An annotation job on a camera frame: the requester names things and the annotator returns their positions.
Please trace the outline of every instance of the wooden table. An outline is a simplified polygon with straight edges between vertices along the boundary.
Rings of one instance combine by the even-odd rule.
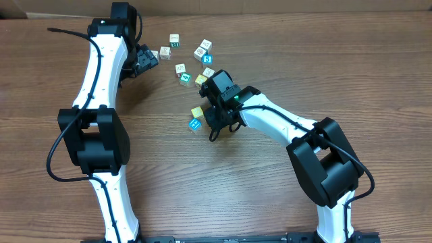
[[[88,182],[62,184],[45,170],[57,113],[81,87],[88,46],[47,27],[86,32],[90,19],[0,21],[0,242],[79,242],[105,233]],[[383,242],[432,241],[432,15],[309,13],[145,18],[141,43],[158,50],[179,33],[171,61],[126,80],[117,112],[132,143],[128,188],[145,236],[311,232],[315,205],[299,187],[285,148],[264,134],[225,129],[217,142],[188,129],[205,104],[179,85],[213,41],[214,69],[281,107],[339,122],[376,190],[355,202],[353,225]],[[80,176],[64,143],[53,158]],[[369,187],[360,179],[357,194]]]

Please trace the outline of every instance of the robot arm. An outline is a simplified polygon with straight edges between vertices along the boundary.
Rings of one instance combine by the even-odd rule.
[[[199,94],[207,97],[211,104],[204,112],[212,129],[211,141],[216,139],[213,137],[215,132],[217,137],[220,129],[229,126],[232,131],[232,125],[239,123],[236,130],[240,126],[255,128],[286,146],[300,186],[317,204],[319,225],[316,235],[326,243],[345,242],[344,204],[354,196],[363,170],[332,148],[322,160],[315,154],[320,149],[327,149],[316,139],[316,136],[323,136],[356,158],[338,124],[330,118],[316,122],[298,117],[273,104],[251,86],[241,90],[223,70],[204,82]],[[298,129],[293,123],[306,129]],[[350,223],[350,209],[346,217],[346,229],[351,237],[354,229]]]
[[[104,242],[112,243],[136,242],[140,237],[140,226],[132,210],[126,185],[129,136],[115,111],[115,97],[120,82],[158,64],[149,48],[140,46],[135,39],[136,17],[136,10],[128,3],[113,3],[110,18],[92,21],[88,35],[98,46],[102,57],[92,99],[84,108],[99,62],[96,47],[91,43],[82,88],[73,107],[61,109],[58,116],[60,129],[64,131],[78,111],[82,112],[63,138],[72,163],[80,166],[83,174],[105,183],[106,190],[98,181],[90,180],[105,222]],[[99,132],[82,131],[90,126],[98,126]]]

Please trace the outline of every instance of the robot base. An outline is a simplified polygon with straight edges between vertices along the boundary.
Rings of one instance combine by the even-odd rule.
[[[101,240],[85,240],[85,241],[81,241],[81,243],[112,243],[111,241],[107,241],[106,239],[101,239]],[[135,240],[129,240],[127,243],[144,243],[142,241],[142,236],[141,236],[141,225],[138,228],[138,236],[136,237]]]
[[[280,236],[233,236],[213,238],[179,238],[150,237],[142,238],[142,243],[322,243],[317,232],[313,233],[287,233]],[[378,233],[354,232],[350,243],[380,243]]]

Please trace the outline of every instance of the black cable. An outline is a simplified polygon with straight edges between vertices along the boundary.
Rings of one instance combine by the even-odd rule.
[[[211,130],[211,132],[210,132],[210,136],[209,136],[209,140],[210,140],[210,142],[215,142],[216,141],[216,139],[217,139],[217,137],[219,136],[219,133],[221,132],[221,130],[220,129],[217,129],[217,130]]]
[[[269,110],[269,111],[272,111],[272,112],[278,114],[278,116],[284,118],[287,122],[291,123],[296,128],[298,128],[298,129],[300,129],[300,130],[302,130],[304,132],[308,132],[309,134],[313,135],[315,138],[318,138],[319,140],[321,140],[322,142],[324,142],[325,144],[327,144],[327,146],[329,146],[329,147],[331,147],[333,149],[336,149],[337,151],[343,153],[348,158],[350,158],[351,161],[355,162],[355,164],[357,164],[358,166],[360,166],[364,170],[364,172],[366,173],[367,177],[371,181],[371,187],[366,192],[364,192],[364,193],[362,193],[362,194],[360,194],[358,196],[355,196],[355,197],[347,200],[345,202],[345,204],[344,204],[344,231],[345,231],[346,242],[348,242],[348,239],[349,239],[349,237],[348,237],[348,217],[347,217],[348,207],[349,207],[350,203],[354,202],[355,200],[362,199],[362,198],[370,195],[373,192],[373,190],[375,189],[375,180],[373,179],[373,176],[372,176],[371,172],[366,168],[365,165],[363,165],[358,159],[354,158],[348,152],[346,152],[342,148],[338,147],[336,144],[328,141],[326,138],[324,138],[324,137],[322,137],[322,136],[320,136],[318,134],[311,133],[311,131],[309,129],[307,129],[304,126],[300,125],[298,122],[295,122],[294,120],[290,119],[289,117],[287,117],[282,112],[280,112],[280,111],[278,111],[278,110],[276,110],[274,108],[265,106],[265,105],[251,105],[251,106],[247,106],[247,107],[241,107],[241,108],[239,108],[237,110],[237,112],[244,111],[244,110],[247,110],[247,109],[266,109],[266,110]]]
[[[88,93],[87,100],[83,104],[81,110],[75,115],[75,117],[73,118],[73,120],[65,127],[65,129],[63,131],[61,131],[60,135],[57,137],[57,139],[55,140],[53,146],[51,147],[51,150],[49,151],[48,157],[47,157],[47,172],[48,172],[49,176],[51,176],[54,180],[56,180],[58,182],[79,182],[79,181],[84,181],[84,180],[95,180],[95,181],[99,182],[101,184],[101,188],[103,188],[103,191],[104,191],[105,196],[107,198],[109,215],[110,215],[111,221],[113,223],[112,226],[113,226],[113,228],[115,230],[115,235],[117,236],[117,241],[120,243],[121,241],[120,241],[119,230],[117,228],[117,223],[116,223],[116,221],[114,219],[113,209],[112,209],[112,206],[111,206],[111,200],[109,198],[108,189],[107,189],[107,186],[105,185],[104,181],[102,181],[99,178],[93,177],[92,175],[89,175],[88,177],[81,177],[81,178],[63,179],[63,178],[60,178],[60,177],[54,175],[54,173],[51,170],[51,159],[53,158],[55,149],[57,148],[57,146],[61,142],[61,139],[63,139],[63,137],[65,136],[65,133],[81,117],[81,115],[84,113],[84,111],[88,107],[88,104],[93,99],[93,93],[95,92],[96,83],[97,83],[97,80],[99,78],[99,73],[101,71],[101,63],[102,63],[101,50],[99,49],[98,45],[86,34],[82,34],[82,33],[79,33],[79,32],[74,32],[74,31],[69,31],[69,30],[61,30],[61,29],[58,29],[58,28],[47,28],[47,30],[51,31],[51,32],[66,33],[66,34],[71,34],[71,35],[74,35],[74,36],[79,36],[81,38],[85,38],[86,40],[90,41],[90,43],[93,44],[93,46],[95,47],[95,49],[97,51],[97,68],[96,68],[96,74],[94,75],[94,80],[93,80],[90,92]]]
[[[229,131],[230,132],[237,132],[237,130],[239,130],[241,126],[242,126],[242,124],[239,122],[237,125],[237,128],[232,130],[232,125],[229,125]]]
[[[137,11],[135,7],[134,7],[134,9],[136,11],[136,14],[140,18],[140,32],[138,33],[138,36],[135,38],[135,43],[138,44],[138,41],[140,41],[141,35],[142,35],[142,17],[141,17],[141,13],[139,11]]]

